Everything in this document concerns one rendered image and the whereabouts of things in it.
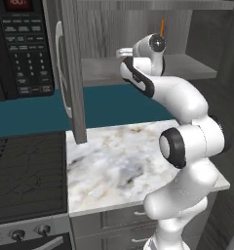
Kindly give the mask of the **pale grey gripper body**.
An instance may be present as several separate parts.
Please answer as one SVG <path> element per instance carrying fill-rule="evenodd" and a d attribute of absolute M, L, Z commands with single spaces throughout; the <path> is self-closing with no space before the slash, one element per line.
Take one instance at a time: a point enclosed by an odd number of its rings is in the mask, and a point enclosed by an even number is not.
<path fill-rule="evenodd" d="M 134 55 L 132 48 L 121 48 L 116 51 L 116 57 L 118 59 L 125 57 L 132 57 Z"/>

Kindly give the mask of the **grey wood cabinet door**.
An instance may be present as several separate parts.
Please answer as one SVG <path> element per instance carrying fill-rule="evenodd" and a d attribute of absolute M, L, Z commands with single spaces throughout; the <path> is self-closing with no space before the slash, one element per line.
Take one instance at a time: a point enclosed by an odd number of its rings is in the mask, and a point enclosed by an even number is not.
<path fill-rule="evenodd" d="M 56 25 L 62 23 L 63 36 L 59 40 L 60 67 L 66 80 L 66 102 L 72 108 L 68 118 L 77 145 L 87 141 L 84 109 L 83 76 L 77 0 L 43 0 L 52 67 L 56 87 L 60 90 L 56 53 Z"/>

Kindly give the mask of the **black microwave oven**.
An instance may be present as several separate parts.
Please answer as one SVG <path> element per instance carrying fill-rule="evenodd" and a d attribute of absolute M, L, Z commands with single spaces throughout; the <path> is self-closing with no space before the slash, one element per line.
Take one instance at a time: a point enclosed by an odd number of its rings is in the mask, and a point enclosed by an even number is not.
<path fill-rule="evenodd" d="M 54 91 L 42 0 L 0 0 L 0 102 Z"/>

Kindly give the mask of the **black stove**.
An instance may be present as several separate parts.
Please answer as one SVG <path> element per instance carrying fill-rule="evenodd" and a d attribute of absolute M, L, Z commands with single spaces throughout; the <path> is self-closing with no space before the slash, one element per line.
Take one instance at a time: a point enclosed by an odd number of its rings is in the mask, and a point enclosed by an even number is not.
<path fill-rule="evenodd" d="M 33 250 L 58 236 L 54 250 L 75 250 L 65 153 L 64 132 L 0 138 L 0 250 Z M 47 236 L 41 225 L 51 227 Z M 17 229 L 23 241 L 11 238 Z"/>

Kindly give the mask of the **grey drawer front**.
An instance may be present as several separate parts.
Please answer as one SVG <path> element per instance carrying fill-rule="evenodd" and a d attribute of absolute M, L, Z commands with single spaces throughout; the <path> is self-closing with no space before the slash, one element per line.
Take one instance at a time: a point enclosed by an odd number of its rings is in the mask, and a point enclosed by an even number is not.
<path fill-rule="evenodd" d="M 150 238 L 155 231 L 154 224 L 115 230 L 102 241 L 102 250 L 142 250 L 145 242 L 132 243 L 131 239 Z"/>
<path fill-rule="evenodd" d="M 100 213 L 100 223 L 103 229 L 131 225 L 134 223 L 149 221 L 145 216 L 136 216 L 135 211 L 144 212 L 143 206 L 132 206 L 121 209 L 108 210 Z"/>

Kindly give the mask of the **black stove knob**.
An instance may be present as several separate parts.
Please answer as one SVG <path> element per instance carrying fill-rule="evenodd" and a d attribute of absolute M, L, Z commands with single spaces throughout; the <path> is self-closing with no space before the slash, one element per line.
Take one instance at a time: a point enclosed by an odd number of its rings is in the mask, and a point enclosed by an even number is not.
<path fill-rule="evenodd" d="M 48 225 L 41 225 L 38 229 L 37 232 L 42 235 L 42 236 L 47 236 L 51 231 L 51 227 Z"/>
<path fill-rule="evenodd" d="M 25 236 L 25 231 L 22 229 L 17 229 L 12 232 L 11 238 L 15 241 L 23 241 Z"/>

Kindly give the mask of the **grey wood wall cabinet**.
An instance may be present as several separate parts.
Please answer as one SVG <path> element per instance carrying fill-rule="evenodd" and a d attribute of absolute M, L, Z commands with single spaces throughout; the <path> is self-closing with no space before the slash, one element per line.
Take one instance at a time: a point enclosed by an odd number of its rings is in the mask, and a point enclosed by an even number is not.
<path fill-rule="evenodd" d="M 187 48 L 192 14 L 231 11 L 232 0 L 78 0 L 82 74 L 85 86 L 121 84 L 116 51 L 131 48 L 160 30 L 165 20 L 166 75 L 214 78 L 216 70 Z"/>

